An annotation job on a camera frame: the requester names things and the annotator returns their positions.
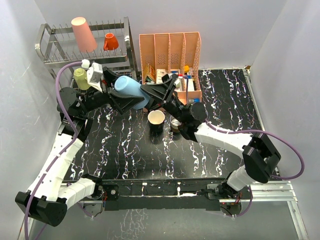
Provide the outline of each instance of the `pink cup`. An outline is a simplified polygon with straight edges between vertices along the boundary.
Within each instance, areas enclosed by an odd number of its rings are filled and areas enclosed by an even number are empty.
[[[71,21],[73,33],[80,52],[93,52],[98,45],[84,17],[76,17]]]

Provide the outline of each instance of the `storage box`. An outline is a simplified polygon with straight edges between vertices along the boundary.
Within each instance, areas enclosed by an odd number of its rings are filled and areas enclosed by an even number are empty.
[[[188,92],[188,98],[202,100],[198,70],[201,50],[199,32],[140,34],[139,48],[142,72],[142,84],[145,84],[144,68],[147,64],[157,69],[179,69],[184,73],[185,65],[192,68],[196,90]],[[178,98],[186,103],[186,85],[182,81],[182,91],[178,91]]]

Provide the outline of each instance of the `gray floor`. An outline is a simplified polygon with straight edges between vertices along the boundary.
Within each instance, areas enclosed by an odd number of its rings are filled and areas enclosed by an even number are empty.
[[[43,224],[35,221],[30,239]],[[253,202],[232,220],[201,209],[105,211],[94,220],[78,207],[57,227],[47,226],[40,240],[297,240],[287,202]]]

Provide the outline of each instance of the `black marble surface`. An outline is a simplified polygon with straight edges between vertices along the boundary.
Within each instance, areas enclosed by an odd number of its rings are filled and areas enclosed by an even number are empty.
[[[214,125],[231,130],[261,129],[242,69],[200,70],[202,102]],[[151,136],[147,113],[120,115],[110,107],[90,113],[91,133],[73,160],[65,180],[82,174],[103,179],[224,178],[241,159],[215,146],[185,140],[170,130]]]

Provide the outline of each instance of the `gray wall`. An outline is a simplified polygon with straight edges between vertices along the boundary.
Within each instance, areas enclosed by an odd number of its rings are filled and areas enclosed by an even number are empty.
[[[59,124],[54,80],[35,52],[45,22],[34,0],[0,0],[0,239],[16,239],[18,191],[34,181]]]
[[[129,17],[138,67],[139,34],[200,32],[200,68],[252,65],[286,0],[35,0],[45,20],[62,26],[82,16],[94,24]]]
[[[319,239],[320,208],[320,3],[288,1],[251,68],[251,81],[267,130],[297,146],[304,174],[293,187],[310,239]],[[283,145],[284,176],[298,172],[297,157]]]

